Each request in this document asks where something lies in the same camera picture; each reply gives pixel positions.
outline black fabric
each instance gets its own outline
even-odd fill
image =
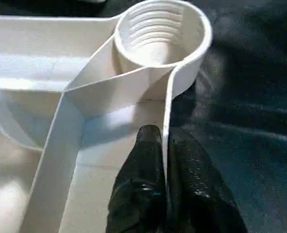
[[[193,136],[171,131],[168,157],[173,232],[247,232],[230,189]]]
[[[0,0],[0,15],[110,17],[139,0],[95,6]],[[192,0],[214,40],[195,84],[173,101],[231,189],[251,233],[287,233],[287,0]]]
[[[160,131],[139,129],[136,143],[112,189],[107,233],[152,233],[166,216],[165,177]]]

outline dark background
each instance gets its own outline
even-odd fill
[[[139,0],[3,0],[0,15],[111,17]],[[173,102],[231,188],[249,232],[287,233],[287,0],[193,0],[212,47]]]

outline ribbed inner wall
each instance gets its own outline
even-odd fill
[[[128,51],[149,43],[166,42],[181,46],[183,7],[177,3],[158,1],[139,6],[128,15]]]

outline round compartment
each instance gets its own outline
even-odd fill
[[[212,31],[205,14],[176,0],[148,0],[129,8],[115,29],[120,55],[143,67],[175,66],[202,56]]]
[[[0,131],[21,146],[42,150],[60,93],[0,90]]]

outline white plastic part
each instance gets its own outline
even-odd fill
[[[167,24],[159,27],[160,22],[173,20],[172,15],[180,19],[179,38],[178,31],[162,34]],[[154,28],[147,23],[155,16],[158,25]],[[141,21],[135,25],[137,40],[128,40],[128,31],[134,28],[127,25],[134,18]],[[145,37],[151,32],[157,39],[152,42]],[[164,35],[166,40],[160,42]],[[33,127],[27,133],[18,117],[34,119],[34,110],[44,111],[37,113],[35,122],[42,122],[40,125],[53,117],[20,233],[104,232],[115,176],[145,124],[162,130],[166,172],[171,101],[194,81],[211,40],[209,21],[198,8],[183,1],[148,0],[121,16],[114,35],[104,38],[103,45],[62,92],[54,117],[45,110],[45,101],[32,108],[32,98],[40,100],[44,92],[24,92],[33,97],[23,98],[30,103],[20,99],[22,111],[16,111],[16,102],[11,100],[21,92],[0,91],[0,128],[28,148],[41,148],[43,136]],[[147,53],[140,56],[143,50]],[[8,118],[22,132],[6,125]]]
[[[63,91],[119,17],[0,17],[0,88]]]

